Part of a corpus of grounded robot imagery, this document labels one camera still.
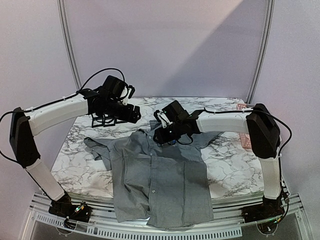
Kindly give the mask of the grey button shirt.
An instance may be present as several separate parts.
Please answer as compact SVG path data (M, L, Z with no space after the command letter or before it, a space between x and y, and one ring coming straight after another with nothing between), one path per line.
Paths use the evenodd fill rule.
M195 134L193 142L160 145L155 130L129 136L84 139L96 161L112 174L113 205L118 222L147 220L160 229L187 227L214 218L202 149L219 132Z

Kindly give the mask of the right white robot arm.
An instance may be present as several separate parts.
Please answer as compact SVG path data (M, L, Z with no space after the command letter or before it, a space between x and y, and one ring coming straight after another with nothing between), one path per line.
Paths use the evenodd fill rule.
M154 117L161 127L154 133L154 141L166 144L177 141L183 135L211 132L236 132L249 135L252 152L258 157L262 169L264 197L258 213L269 218L278 210L275 201L281 193L279 166L280 128L266 106L257 103L241 110L213 111L205 108L188 113L178 101L173 101Z

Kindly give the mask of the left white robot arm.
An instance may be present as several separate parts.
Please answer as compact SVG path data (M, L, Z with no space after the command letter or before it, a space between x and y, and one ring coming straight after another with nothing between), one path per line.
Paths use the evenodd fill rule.
M56 201L54 207L63 217L70 217L74 213L74 205L63 198L66 192L42 161L35 137L61 123L85 115L107 115L120 122L135 124L141 118L140 107L130 104L128 99L107 99L93 90L85 89L82 93L46 106L26 110L18 107L13 111L9 142L15 159L41 190Z

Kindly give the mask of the black display box middle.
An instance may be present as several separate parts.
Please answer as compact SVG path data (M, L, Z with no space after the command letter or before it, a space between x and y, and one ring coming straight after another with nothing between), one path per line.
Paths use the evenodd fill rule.
M113 126L113 125L115 125L115 121L116 121L116 119L114 117L104 115L102 117L102 126L103 127Z

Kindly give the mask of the pink plastic basket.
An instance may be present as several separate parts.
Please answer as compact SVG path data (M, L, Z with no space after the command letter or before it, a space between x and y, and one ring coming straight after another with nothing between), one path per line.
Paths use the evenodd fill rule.
M251 108L251 107L252 105L246 104L246 103L238 103L236 106L237 110L242 110L242 109ZM240 137L242 148L245 149L247 152L251 152L252 145L251 145L250 135L248 133L240 132L239 137Z

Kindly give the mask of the right wall aluminium post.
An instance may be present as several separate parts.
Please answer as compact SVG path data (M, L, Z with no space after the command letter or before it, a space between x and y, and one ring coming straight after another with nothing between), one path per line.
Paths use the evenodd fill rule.
M264 58L267 51L270 31L272 27L272 19L273 19L273 13L274 13L274 7L275 7L275 1L274 0L267 0L266 1L266 12L264 17L264 24L263 24L263 31L260 41L260 47L258 51L258 59L256 62L256 66L253 73L253 79L251 81L251 85L249 87L249 91L246 97L245 102L247 104L251 104L256 92L256 88L259 82L259 77L262 71Z

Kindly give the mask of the wall aluminium post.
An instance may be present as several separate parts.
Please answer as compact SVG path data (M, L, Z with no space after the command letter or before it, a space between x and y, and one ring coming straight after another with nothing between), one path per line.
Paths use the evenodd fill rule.
M273 19L273 13L274 13L274 7L275 7L275 1L274 0L267 0L266 1L266 12L264 17L264 24L263 24L263 31L260 41L260 47L258 51L258 59L256 62L256 66L253 73L253 79L251 81L251 85L249 87L249 91L246 97L245 102L247 104L251 104L256 92L256 88L259 82L259 77L262 71L264 58L267 51L270 31L272 27L272 19Z
M62 36L64 40L65 50L69 61L72 77L75 83L75 87L79 90L82 86L74 51L71 40L71 34L68 24L67 8L65 0L57 0L57 7L59 13L59 19L61 24Z

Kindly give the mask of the aluminium front rail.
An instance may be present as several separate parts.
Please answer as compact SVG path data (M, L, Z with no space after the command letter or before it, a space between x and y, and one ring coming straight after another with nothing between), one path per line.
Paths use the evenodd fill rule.
M50 200L35 193L30 203L21 240L314 240L308 218L298 194L289 197L289 210L275 227L262 221L245 222L244 207L262 202L255 193L213 199L213 221L177 229L155 228L144 219L118 222L112 199L87 197L92 207L90 220L66 220L49 213Z

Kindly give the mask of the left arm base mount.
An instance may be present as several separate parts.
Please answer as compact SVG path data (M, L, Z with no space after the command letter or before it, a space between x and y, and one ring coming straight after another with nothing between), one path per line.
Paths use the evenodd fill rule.
M92 210L85 202L76 205L71 201L52 201L48 212L58 217L88 223Z

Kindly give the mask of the left wall aluminium post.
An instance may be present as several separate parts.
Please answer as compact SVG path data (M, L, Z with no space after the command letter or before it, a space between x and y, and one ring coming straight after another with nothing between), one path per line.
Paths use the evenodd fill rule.
M75 87L79 90L82 86L74 51L71 40L71 34L68 24L67 8L65 0L57 0L57 7L59 13L59 19L61 24L62 36L64 40L65 50L69 61L72 77L75 83Z

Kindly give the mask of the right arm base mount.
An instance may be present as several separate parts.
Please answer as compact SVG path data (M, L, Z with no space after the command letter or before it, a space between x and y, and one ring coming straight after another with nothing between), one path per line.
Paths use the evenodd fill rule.
M245 223L273 219L276 216L284 213L285 210L281 205L274 205L271 203L261 203L252 206L246 206L241 210L241 216L243 217Z

